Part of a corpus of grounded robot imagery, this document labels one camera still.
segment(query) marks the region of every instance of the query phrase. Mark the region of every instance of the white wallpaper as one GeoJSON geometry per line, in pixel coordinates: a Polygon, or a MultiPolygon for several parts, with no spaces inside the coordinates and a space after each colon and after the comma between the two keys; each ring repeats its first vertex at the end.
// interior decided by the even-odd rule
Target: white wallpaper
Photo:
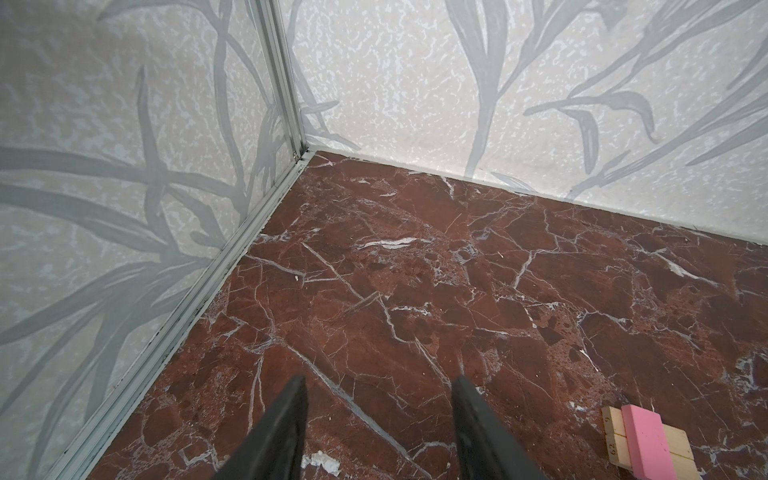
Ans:
{"type": "Polygon", "coordinates": [[[40,478],[291,155],[247,0],[0,11],[0,468],[40,478]]]}
{"type": "Polygon", "coordinates": [[[765,1],[281,8],[312,144],[768,242],[765,1]]]}

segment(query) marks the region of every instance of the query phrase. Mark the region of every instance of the marble floor tile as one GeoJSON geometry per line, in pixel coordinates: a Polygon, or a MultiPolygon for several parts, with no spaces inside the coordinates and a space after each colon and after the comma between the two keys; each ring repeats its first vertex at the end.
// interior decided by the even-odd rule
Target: marble floor tile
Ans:
{"type": "Polygon", "coordinates": [[[626,403],[766,478],[768,248],[320,153],[91,478],[209,478],[295,373],[338,478],[458,478],[459,374],[550,478],[631,478],[626,403]]]}

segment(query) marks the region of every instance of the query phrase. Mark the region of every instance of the gray leaf print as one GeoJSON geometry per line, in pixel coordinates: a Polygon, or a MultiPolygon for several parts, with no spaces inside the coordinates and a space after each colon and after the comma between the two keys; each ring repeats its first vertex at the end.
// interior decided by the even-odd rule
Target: gray leaf print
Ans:
{"type": "Polygon", "coordinates": [[[593,8],[587,8],[587,10],[599,13],[605,28],[610,31],[627,14],[627,0],[598,0],[593,8]]]}
{"type": "Polygon", "coordinates": [[[594,121],[594,117],[588,111],[565,110],[564,108],[560,111],[578,122],[581,129],[581,143],[584,147],[584,171],[591,174],[598,162],[600,152],[598,123],[594,121]]]}
{"type": "MultiPolygon", "coordinates": [[[[745,81],[735,91],[733,91],[726,98],[712,107],[702,118],[694,122],[693,125],[691,125],[672,140],[668,141],[666,144],[662,145],[656,150],[651,151],[649,154],[644,155],[642,158],[628,165],[625,165],[624,167],[618,168],[617,170],[614,170],[610,173],[601,172],[601,174],[597,177],[583,180],[571,189],[571,192],[568,194],[568,198],[576,198],[578,195],[589,188],[604,186],[620,180],[621,178],[625,178],[628,175],[631,175],[639,170],[642,170],[648,165],[659,161],[661,158],[664,158],[686,143],[701,137],[709,131],[712,131],[715,127],[722,127],[728,124],[733,124],[734,122],[745,118],[748,114],[761,111],[766,107],[766,100],[768,100],[766,95],[762,95],[759,98],[748,102],[741,108],[738,108],[731,114],[728,114],[732,108],[736,107],[740,101],[742,101],[755,88],[764,83],[766,79],[768,79],[768,65],[761,68],[756,74],[745,81]]],[[[762,137],[765,134],[768,134],[768,129],[765,128],[765,124],[760,121],[756,123],[757,126],[754,129],[751,128],[748,132],[744,132],[743,135],[740,135],[739,138],[737,138],[737,140],[733,143],[730,143],[730,145],[734,145],[733,147],[736,147],[746,143],[747,141],[752,141],[758,137],[762,137]]]]}
{"type": "Polygon", "coordinates": [[[568,97],[574,97],[594,87],[619,68],[635,60],[631,72],[626,78],[619,81],[612,90],[622,88],[644,68],[670,54],[684,41],[724,25],[749,8],[752,8],[759,1],[738,0],[720,10],[712,12],[712,9],[721,3],[722,0],[696,0],[695,2],[667,0],[648,22],[648,25],[643,30],[642,39],[633,48],[623,53],[622,56],[603,71],[592,75],[577,85],[571,90],[568,97]],[[654,51],[659,45],[665,46],[658,51],[654,51]]]}
{"type": "Polygon", "coordinates": [[[532,0],[534,25],[523,42],[512,73],[499,87],[507,48],[509,13],[503,0],[482,0],[485,12],[487,47],[478,16],[476,0],[445,0],[451,19],[467,61],[478,85],[478,127],[472,150],[465,168],[465,176],[472,177],[488,143],[493,116],[498,100],[512,86],[522,72],[543,54],[552,42],[582,12],[588,11],[590,0],[553,0],[545,8],[542,0],[532,0]]]}
{"type": "MultiPolygon", "coordinates": [[[[136,219],[94,201],[68,194],[0,184],[0,204],[31,210],[39,214],[66,220],[90,231],[108,242],[136,251],[152,253],[154,261],[141,261],[118,266],[112,271],[77,288],[73,293],[33,313],[21,322],[0,332],[0,345],[17,342],[36,332],[66,321],[52,345],[30,365],[25,375],[13,385],[10,394],[0,406],[0,415],[17,403],[38,379],[40,372],[85,328],[97,329],[90,351],[84,353],[82,362],[69,377],[58,386],[59,390],[45,412],[43,424],[31,451],[27,465],[27,479],[40,475],[41,459],[58,425],[71,404],[74,395],[92,379],[88,390],[85,418],[92,415],[108,393],[110,378],[124,341],[139,326],[158,317],[169,315],[177,307],[188,288],[180,289],[180,282],[191,275],[199,275],[212,258],[196,257],[180,251],[177,238],[169,227],[164,202],[177,201],[197,220],[201,231],[191,231],[192,242],[220,250],[227,238],[217,219],[218,210],[200,200],[195,191],[206,192],[228,199],[233,209],[244,218],[249,210],[254,185],[260,173],[263,191],[274,183],[276,156],[285,145],[279,108],[266,91],[242,45],[228,32],[232,13],[231,0],[218,5],[217,16],[204,0],[165,2],[144,0],[114,0],[101,13],[107,21],[134,8],[178,5],[202,12],[216,32],[211,59],[213,91],[219,132],[235,171],[234,184],[194,172],[171,170],[160,154],[156,126],[152,124],[150,108],[155,105],[151,96],[149,79],[151,69],[139,68],[137,72],[136,125],[141,139],[143,161],[128,163],[104,154],[103,158],[68,151],[53,151],[35,147],[0,147],[0,170],[47,171],[61,176],[109,178],[145,186],[141,199],[143,219],[136,219]],[[256,159],[250,171],[243,165],[240,146],[232,132],[228,85],[225,63],[227,53],[234,53],[254,79],[267,113],[261,120],[256,159]]],[[[330,108],[319,104],[319,111],[330,108]]]]}
{"type": "Polygon", "coordinates": [[[346,147],[349,147],[355,151],[360,150],[360,146],[353,141],[347,140],[340,134],[331,133],[326,124],[325,118],[323,118],[323,112],[328,111],[331,108],[339,104],[338,100],[327,101],[319,103],[315,97],[310,83],[307,81],[306,76],[301,68],[301,64],[296,58],[296,54],[293,53],[293,44],[296,41],[296,22],[299,18],[299,8],[301,7],[303,0],[293,0],[293,4],[290,9],[290,18],[288,26],[286,28],[286,43],[288,44],[288,55],[290,57],[291,68],[293,69],[293,80],[296,84],[298,94],[306,104],[301,107],[301,115],[303,117],[302,125],[304,126],[304,134],[307,137],[314,137],[320,140],[331,140],[338,142],[346,147]],[[318,127],[315,127],[309,120],[309,116],[313,115],[317,120],[318,127]]]}
{"type": "Polygon", "coordinates": [[[536,193],[536,189],[534,189],[532,186],[526,184],[523,180],[520,180],[519,178],[510,177],[509,175],[500,174],[498,172],[491,172],[491,174],[504,182],[505,184],[509,185],[511,187],[511,190],[516,192],[529,192],[529,193],[536,193]]]}
{"type": "Polygon", "coordinates": [[[733,150],[736,147],[740,147],[744,144],[754,141],[766,133],[768,133],[768,116],[762,117],[755,123],[751,124],[749,127],[731,135],[723,143],[709,149],[707,152],[688,162],[686,166],[689,167],[691,165],[698,165],[707,160],[711,160],[733,150]]]}
{"type": "Polygon", "coordinates": [[[629,153],[630,153],[629,150],[621,152],[619,155],[617,155],[616,157],[614,157],[610,161],[606,162],[606,164],[603,167],[602,171],[605,172],[605,171],[610,170],[611,168],[618,167],[619,164],[622,161],[624,161],[624,159],[627,157],[627,155],[629,155],[629,153]]]}
{"type": "Polygon", "coordinates": [[[655,129],[654,113],[648,100],[641,94],[634,91],[617,91],[606,93],[599,97],[571,97],[565,100],[551,101],[545,104],[531,107],[523,112],[523,115],[533,115],[552,108],[571,107],[573,105],[596,105],[601,104],[609,107],[611,110],[632,110],[640,115],[645,126],[645,133],[648,138],[656,142],[653,138],[655,129]]]}
{"type": "Polygon", "coordinates": [[[757,49],[755,55],[750,59],[750,62],[746,64],[744,69],[728,84],[728,90],[733,88],[736,84],[742,81],[752,70],[760,63],[760,60],[768,54],[768,37],[763,39],[763,43],[760,44],[760,48],[757,49]]]}

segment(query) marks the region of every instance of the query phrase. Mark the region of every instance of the pink eraser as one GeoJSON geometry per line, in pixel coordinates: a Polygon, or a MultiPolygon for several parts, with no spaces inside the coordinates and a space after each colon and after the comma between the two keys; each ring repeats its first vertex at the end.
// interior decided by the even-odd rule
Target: pink eraser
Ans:
{"type": "Polygon", "coordinates": [[[621,407],[632,473],[640,480],[677,480],[661,416],[635,405],[621,407]]]}

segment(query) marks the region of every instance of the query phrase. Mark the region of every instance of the wooden block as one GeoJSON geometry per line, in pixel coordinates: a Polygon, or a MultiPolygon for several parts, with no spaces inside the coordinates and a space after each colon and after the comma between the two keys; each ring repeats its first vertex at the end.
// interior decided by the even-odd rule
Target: wooden block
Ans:
{"type": "Polygon", "coordinates": [[[621,415],[634,476],[640,480],[677,480],[659,414],[625,405],[621,415]]]}
{"type": "Polygon", "coordinates": [[[605,434],[605,443],[608,446],[608,461],[614,465],[632,471],[632,462],[629,458],[629,446],[627,437],[615,433],[605,434]]]}
{"type": "Polygon", "coordinates": [[[690,443],[688,442],[688,435],[685,433],[685,430],[664,425],[664,434],[667,436],[667,445],[669,445],[670,453],[690,460],[694,459],[694,453],[690,450],[690,443]]]}
{"type": "Polygon", "coordinates": [[[627,436],[624,429],[624,417],[621,416],[621,410],[614,407],[603,407],[603,426],[605,433],[617,433],[623,437],[627,436]]]}
{"type": "Polygon", "coordinates": [[[701,480],[696,464],[690,458],[672,454],[672,465],[677,474],[677,480],[701,480]]]}

